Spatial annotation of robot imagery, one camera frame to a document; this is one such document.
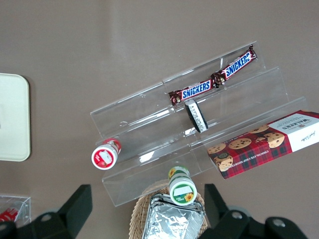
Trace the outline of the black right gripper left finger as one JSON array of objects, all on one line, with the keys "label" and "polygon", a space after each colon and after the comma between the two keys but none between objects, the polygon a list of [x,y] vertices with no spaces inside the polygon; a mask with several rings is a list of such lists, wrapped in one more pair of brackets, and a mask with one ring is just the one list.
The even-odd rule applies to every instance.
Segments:
[{"label": "black right gripper left finger", "polygon": [[91,185],[81,185],[57,212],[40,215],[17,228],[14,222],[1,222],[2,239],[74,239],[92,212]]}]

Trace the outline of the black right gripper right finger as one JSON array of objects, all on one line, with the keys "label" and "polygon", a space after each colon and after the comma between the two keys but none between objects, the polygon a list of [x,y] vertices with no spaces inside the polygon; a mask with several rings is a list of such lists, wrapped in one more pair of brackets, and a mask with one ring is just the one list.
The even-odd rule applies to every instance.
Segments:
[{"label": "black right gripper right finger", "polygon": [[229,209],[214,184],[204,187],[205,211],[211,225],[201,239],[306,239],[291,220],[269,217],[260,223],[239,209]]}]

